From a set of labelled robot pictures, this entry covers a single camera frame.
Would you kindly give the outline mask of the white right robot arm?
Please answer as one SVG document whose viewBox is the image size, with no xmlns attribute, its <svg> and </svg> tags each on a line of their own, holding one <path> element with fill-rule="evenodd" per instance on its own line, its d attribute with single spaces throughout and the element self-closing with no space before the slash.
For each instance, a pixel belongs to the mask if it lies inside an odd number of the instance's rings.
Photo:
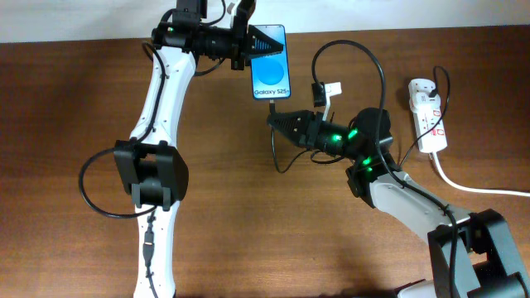
<svg viewBox="0 0 530 298">
<path fill-rule="evenodd" d="M 504 217 L 472 212 L 419 185 L 398 166 L 387 110 L 365 108 L 347 126 L 323 113 L 271 113 L 267 124 L 297 147 L 350 159 L 346 175 L 354 196 L 389 214 L 429 249 L 432 278 L 387 297 L 528 297 L 529 275 Z"/>
</svg>

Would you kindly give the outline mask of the blue Galaxy smartphone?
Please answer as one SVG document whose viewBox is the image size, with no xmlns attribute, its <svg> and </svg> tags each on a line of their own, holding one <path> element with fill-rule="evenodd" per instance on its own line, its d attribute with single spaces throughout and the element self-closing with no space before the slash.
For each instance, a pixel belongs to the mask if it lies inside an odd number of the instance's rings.
<svg viewBox="0 0 530 298">
<path fill-rule="evenodd" d="M 283 50 L 280 54 L 251 60 L 253 98 L 257 101 L 288 99 L 291 96 L 291 82 L 285 27 L 257 25 L 257 28 L 281 43 Z"/>
</svg>

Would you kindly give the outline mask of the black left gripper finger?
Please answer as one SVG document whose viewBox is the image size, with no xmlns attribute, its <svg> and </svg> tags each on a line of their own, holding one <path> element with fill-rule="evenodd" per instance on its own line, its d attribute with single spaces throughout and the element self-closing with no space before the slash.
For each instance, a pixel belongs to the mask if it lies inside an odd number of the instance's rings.
<svg viewBox="0 0 530 298">
<path fill-rule="evenodd" d="M 252 17 L 256 0 L 237 0 L 234 4 L 234 25 L 246 26 Z"/>
<path fill-rule="evenodd" d="M 247 61 L 280 54 L 283 49 L 283 44 L 273 40 L 270 36 L 251 35 L 247 46 Z"/>
</svg>

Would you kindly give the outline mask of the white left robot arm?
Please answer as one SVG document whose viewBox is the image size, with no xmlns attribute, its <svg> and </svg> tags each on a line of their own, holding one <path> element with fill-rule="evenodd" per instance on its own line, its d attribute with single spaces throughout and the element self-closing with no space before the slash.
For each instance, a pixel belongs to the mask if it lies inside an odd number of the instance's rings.
<svg viewBox="0 0 530 298">
<path fill-rule="evenodd" d="M 278 54 L 282 45 L 249 24 L 256 3 L 230 5 L 228 28 L 204 23 L 205 1 L 179 1 L 152 31 L 152 78 L 141 117 L 114 160 L 135 206 L 139 232 L 136 297 L 173 297 L 172 257 L 177 210 L 186 195 L 189 170 L 177 150 L 177 130 L 186 90 L 198 59 L 227 59 L 243 70 L 252 59 Z"/>
</svg>

